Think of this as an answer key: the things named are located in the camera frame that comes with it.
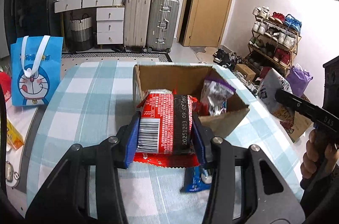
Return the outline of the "person's right hand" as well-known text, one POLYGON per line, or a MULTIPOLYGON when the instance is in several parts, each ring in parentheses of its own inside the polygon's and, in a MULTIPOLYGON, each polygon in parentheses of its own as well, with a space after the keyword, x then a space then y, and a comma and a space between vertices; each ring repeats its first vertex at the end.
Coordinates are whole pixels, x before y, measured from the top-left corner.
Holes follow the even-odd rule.
MULTIPOLYGON (((315 148, 315 138, 316 133, 315 129, 313 129, 308 136, 308 141, 306 143, 306 153, 303 155, 303 162, 300 166, 302 177, 305 179, 310 179, 312 177, 312 174, 314 174, 317 170, 315 163, 319 159, 319 154, 315 148)), ((334 168, 338 161, 338 150, 336 150, 334 146, 328 144, 324 155, 327 160, 325 172, 327 173, 327 175, 329 175, 334 171, 334 168)))

